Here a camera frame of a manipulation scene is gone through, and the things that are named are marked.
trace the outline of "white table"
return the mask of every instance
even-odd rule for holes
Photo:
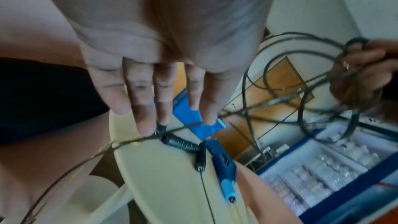
[[[182,123],[173,116],[167,129],[180,126]],[[113,141],[140,137],[131,112],[124,116],[111,112],[109,128]],[[189,129],[175,134],[200,142]],[[213,223],[200,174],[193,167],[194,154],[165,146],[156,139],[124,146],[115,151],[115,157],[125,185],[95,210],[85,224],[101,223],[132,199],[152,224]],[[231,207],[222,195],[208,152],[206,161],[203,180],[216,223],[247,224],[248,217],[238,185],[235,185],[237,204]]]

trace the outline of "skin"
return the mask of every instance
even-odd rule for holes
[[[393,73],[398,71],[398,41],[373,40],[363,48],[361,45],[353,45],[349,48],[349,53],[339,60],[348,63],[350,68],[363,67],[355,77],[357,86],[352,79],[335,81],[330,85],[330,91],[335,98],[342,104],[355,107],[355,92],[359,91],[359,105],[380,98],[382,88],[391,81]],[[345,69],[341,65],[335,64],[330,75],[339,75],[343,71]],[[371,108],[372,116],[398,124],[397,105],[394,101],[381,99],[376,107]]]
[[[273,0],[52,1],[103,100],[118,114],[131,108],[149,136],[156,120],[170,121],[176,62],[185,63],[191,109],[216,122],[255,57]]]

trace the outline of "wire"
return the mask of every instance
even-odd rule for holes
[[[275,40],[274,42],[271,42],[269,44],[267,44],[265,47],[263,47],[261,50],[258,51],[257,55],[262,53],[264,50],[274,46],[274,45],[278,45],[284,42],[289,42],[289,41],[314,41],[314,42],[318,42],[318,43],[323,43],[332,47],[337,48],[338,50],[341,50],[342,52],[345,51],[345,46],[340,44],[339,42],[336,42],[332,39],[328,39],[328,38],[321,38],[318,37],[316,35],[313,34],[309,34],[309,33],[302,33],[302,32],[287,32],[287,33],[282,33],[282,34],[278,34],[278,35],[274,35],[274,36],[270,36],[268,38],[266,38],[264,41],[266,43],[268,43],[271,40]],[[264,71],[263,71],[263,83],[264,83],[264,88],[258,85],[255,85],[249,78],[248,72],[249,69],[244,73],[243,75],[243,80],[242,80],[242,102],[243,102],[243,107],[239,110],[236,111],[223,111],[223,114],[221,114],[219,116],[219,118],[224,119],[233,115],[242,117],[246,120],[246,123],[248,125],[249,128],[249,133],[250,133],[250,137],[251,137],[251,141],[252,141],[252,145],[253,147],[256,149],[256,151],[259,152],[260,155],[264,155],[262,150],[261,150],[261,145],[260,143],[256,140],[255,136],[254,136],[254,130],[253,130],[253,126],[252,126],[252,121],[259,121],[259,122],[271,122],[271,123],[277,123],[277,124],[291,124],[291,125],[298,125],[300,127],[300,129],[302,130],[302,132],[309,138],[313,138],[317,141],[325,141],[322,139],[316,139],[315,136],[312,136],[310,130],[307,129],[307,123],[304,120],[304,111],[310,111],[310,112],[314,112],[314,113],[320,113],[320,114],[332,114],[332,115],[339,115],[342,112],[344,112],[345,110],[343,109],[330,109],[330,110],[321,110],[321,109],[314,109],[314,108],[306,108],[306,101],[307,99],[310,97],[310,95],[312,95],[312,92],[325,84],[328,84],[330,82],[336,81],[336,80],[341,80],[344,78],[352,78],[353,76],[355,76],[361,69],[360,68],[353,68],[350,70],[347,70],[346,72],[344,72],[343,74],[341,74],[340,76],[336,76],[336,77],[329,77],[327,74],[328,72],[322,73],[320,75],[317,75],[314,78],[311,78],[309,80],[303,81],[297,85],[291,86],[291,87],[287,87],[287,88],[278,88],[278,89],[273,89],[270,87],[268,80],[267,80],[267,74],[270,70],[270,66],[272,65],[272,63],[274,63],[275,61],[277,61],[278,59],[280,59],[283,56],[289,56],[289,55],[294,55],[294,54],[305,54],[305,55],[312,55],[312,56],[316,56],[316,57],[321,57],[323,59],[329,60],[335,64],[340,64],[343,65],[342,62],[337,61],[336,57],[334,55],[331,54],[326,54],[323,52],[319,52],[319,51],[314,51],[314,50],[291,50],[291,51],[286,51],[283,52],[281,54],[276,55],[275,57],[271,58],[271,60],[268,62],[268,64],[265,66]],[[247,100],[246,100],[246,82],[251,83],[254,87],[257,88],[261,88],[263,90],[268,91],[272,96],[273,99],[269,100],[269,101],[264,101],[264,102],[260,102],[251,106],[247,105]],[[277,91],[281,91],[281,90],[288,90],[288,89],[292,89],[292,88],[296,88],[296,87],[302,87],[303,85],[307,85],[312,81],[316,81],[314,84],[309,85],[307,87],[307,89],[305,89],[304,91],[297,91],[297,92],[293,92],[292,94],[289,95],[284,95],[279,97],[277,94]],[[296,106],[295,104],[293,104],[291,102],[292,99],[300,97],[300,95],[303,94],[303,97],[301,98],[301,102],[299,104],[299,106]],[[356,93],[356,101],[359,100],[358,98],[358,93]],[[288,106],[294,107],[295,109],[298,110],[298,118],[297,121],[295,122],[286,122],[285,120],[282,121],[276,121],[273,119],[267,119],[267,118],[262,118],[262,117],[257,117],[257,116],[251,116],[249,114],[250,110],[255,110],[258,108],[264,108],[264,107],[269,107],[269,106],[274,106],[277,104],[286,104]],[[342,135],[342,137],[349,137],[355,130],[355,127],[357,126],[358,122],[359,122],[359,115],[360,115],[360,109],[354,110],[354,112],[352,113],[351,118],[349,119],[349,125],[346,129],[346,131],[344,132],[344,134]],[[187,128],[191,128],[191,127],[197,127],[202,125],[202,123],[197,123],[197,124],[193,124],[193,125],[188,125],[188,126],[184,126],[184,127],[180,127],[180,128],[176,128],[173,130],[169,130],[167,132],[165,132],[164,134],[168,134],[168,133],[172,133],[175,131],[179,131],[182,129],[187,129]],[[153,139],[160,139],[164,134],[160,134],[157,136],[148,136],[148,137],[144,137],[144,138],[140,138],[140,139],[132,139],[132,140],[128,140],[128,141],[123,141],[123,142],[119,142],[117,146],[106,146],[107,148],[103,151],[98,152],[97,154],[87,158],[86,160],[81,161],[80,163],[76,164],[75,166],[73,166],[72,168],[70,168],[68,171],[66,171],[62,176],[60,176],[57,180],[55,180],[43,193],[42,195],[35,201],[35,203],[31,206],[31,208],[29,209],[29,211],[27,212],[27,214],[25,215],[25,217],[23,218],[21,224],[27,224],[27,221],[30,222],[34,222],[34,218],[32,218],[33,212],[35,211],[35,209],[38,207],[38,205],[40,204],[40,202],[44,199],[44,197],[51,191],[51,189],[53,189],[55,187],[55,185],[57,185],[62,179],[64,179],[68,174],[70,174],[71,172],[75,171],[77,168],[81,167],[82,165],[86,164],[87,162],[91,161],[92,159],[95,159],[105,153],[111,153],[114,152],[115,150],[122,148],[123,146],[129,145],[131,143],[135,143],[135,142],[143,142],[143,141],[148,141],[148,140],[153,140]],[[213,222],[215,224],[214,221],[214,216],[213,216],[213,212],[212,209],[210,207],[210,202],[209,199],[207,197],[208,200],[208,205],[213,217]]]
[[[207,205],[209,206],[211,218],[213,219],[213,224],[216,224],[216,219],[214,218],[214,214],[213,214],[213,210],[210,205],[209,197],[207,196],[206,187],[204,186],[202,171],[200,172],[200,179],[202,180],[203,191],[204,191],[204,195],[206,196]]]

